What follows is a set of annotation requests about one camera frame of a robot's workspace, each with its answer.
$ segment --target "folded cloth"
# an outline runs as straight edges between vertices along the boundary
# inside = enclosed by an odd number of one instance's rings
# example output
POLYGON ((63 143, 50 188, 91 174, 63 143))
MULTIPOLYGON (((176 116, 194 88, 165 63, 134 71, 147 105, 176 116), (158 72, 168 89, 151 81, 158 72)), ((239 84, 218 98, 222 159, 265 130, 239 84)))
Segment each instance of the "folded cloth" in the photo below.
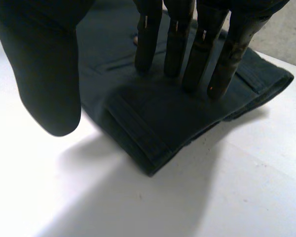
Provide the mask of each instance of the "folded cloth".
MULTIPOLYGON (((134 67, 139 14, 130 0, 98 1, 77 28, 82 106, 149 176, 192 140, 253 110, 283 91, 294 76, 248 49, 226 95, 217 102, 206 88, 226 34, 219 37, 198 92, 163 75, 169 17, 164 15, 151 71, 134 67)), ((181 76, 195 36, 190 32, 181 76)))

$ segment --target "metal pin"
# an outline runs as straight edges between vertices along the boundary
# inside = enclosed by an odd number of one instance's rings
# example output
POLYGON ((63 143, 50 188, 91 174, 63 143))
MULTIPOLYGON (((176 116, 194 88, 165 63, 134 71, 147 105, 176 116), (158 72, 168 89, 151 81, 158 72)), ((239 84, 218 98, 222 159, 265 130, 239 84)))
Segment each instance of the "metal pin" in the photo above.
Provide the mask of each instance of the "metal pin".
POLYGON ((203 33, 203 41, 205 40, 205 36, 206 36, 206 31, 204 30, 204 33, 203 33))
POLYGON ((148 16, 145 16, 145 29, 147 28, 147 24, 148 24, 148 16))

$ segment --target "fabric fold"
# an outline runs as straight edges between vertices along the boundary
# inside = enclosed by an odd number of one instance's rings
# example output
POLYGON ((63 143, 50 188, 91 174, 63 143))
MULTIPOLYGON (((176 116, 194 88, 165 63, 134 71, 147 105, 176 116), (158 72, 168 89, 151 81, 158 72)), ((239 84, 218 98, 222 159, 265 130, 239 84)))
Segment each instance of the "fabric fold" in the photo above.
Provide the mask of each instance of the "fabric fold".
MULTIPOLYGON (((226 95, 211 102, 206 88, 225 39, 222 33, 199 91, 186 94, 180 80, 163 74, 170 23, 165 14, 152 68, 141 76, 133 64, 139 14, 134 5, 120 2, 98 1, 77 28, 81 101, 91 119, 149 176, 220 121, 267 103, 294 78, 248 49, 226 95)), ((192 26, 180 78, 195 36, 192 26)))

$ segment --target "dark green fabric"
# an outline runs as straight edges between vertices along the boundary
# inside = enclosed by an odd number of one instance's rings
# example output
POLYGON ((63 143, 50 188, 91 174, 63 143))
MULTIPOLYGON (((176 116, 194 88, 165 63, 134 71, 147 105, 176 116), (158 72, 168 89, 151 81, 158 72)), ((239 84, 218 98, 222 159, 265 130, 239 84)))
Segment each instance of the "dark green fabric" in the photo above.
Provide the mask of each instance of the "dark green fabric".
MULTIPOLYGON (((131 3, 99 2, 78 25, 80 94, 88 115, 147 175, 153 175, 183 146, 220 121, 261 106, 293 80, 289 72, 249 49, 225 97, 211 102, 206 87, 226 36, 222 33, 200 91, 184 93, 180 80, 173 82, 163 75, 167 15, 160 25, 152 68, 140 76, 133 64, 138 19, 131 3)), ((194 35, 192 29, 182 73, 194 35)))

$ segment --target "dark fabric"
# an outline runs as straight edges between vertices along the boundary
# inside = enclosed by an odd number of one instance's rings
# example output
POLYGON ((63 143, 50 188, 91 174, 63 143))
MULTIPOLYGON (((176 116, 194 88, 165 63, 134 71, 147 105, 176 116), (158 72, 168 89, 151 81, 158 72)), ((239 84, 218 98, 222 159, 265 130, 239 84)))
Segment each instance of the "dark fabric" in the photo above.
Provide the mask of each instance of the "dark fabric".
POLYGON ((93 1, 0 0, 0 40, 21 100, 55 136, 80 121, 75 27, 93 1))
MULTIPOLYGON (((293 75, 248 49, 226 95, 211 102, 206 95, 225 33, 209 63, 201 89, 182 91, 180 80, 163 75, 167 30, 164 15, 152 68, 140 76, 134 68, 139 14, 131 1, 99 1, 77 28, 80 95, 93 121, 111 136, 147 174, 153 175, 183 146, 218 124, 257 108, 283 91, 293 75)), ((185 54, 186 67, 195 29, 185 54)))

